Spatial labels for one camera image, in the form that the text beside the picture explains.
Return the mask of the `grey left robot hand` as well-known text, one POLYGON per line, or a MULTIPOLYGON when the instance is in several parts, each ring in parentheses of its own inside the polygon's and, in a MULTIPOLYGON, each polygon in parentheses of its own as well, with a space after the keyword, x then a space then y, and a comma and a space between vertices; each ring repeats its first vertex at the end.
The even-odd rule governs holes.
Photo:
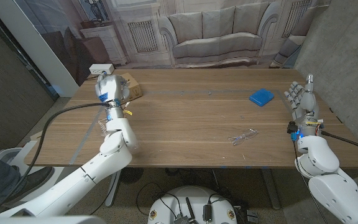
POLYGON ((102 103, 112 100, 123 102, 130 95, 127 80, 120 75, 101 74, 95 84, 95 91, 102 103))

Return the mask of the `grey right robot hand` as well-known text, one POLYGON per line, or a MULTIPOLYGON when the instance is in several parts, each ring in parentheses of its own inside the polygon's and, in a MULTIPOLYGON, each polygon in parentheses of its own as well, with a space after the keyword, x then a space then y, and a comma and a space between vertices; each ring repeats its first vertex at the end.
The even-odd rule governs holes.
POLYGON ((313 74, 309 73, 306 77, 305 86, 298 82, 292 82, 288 91, 284 92, 293 110, 291 115, 294 121, 304 118, 318 119, 319 106, 313 90, 313 74))

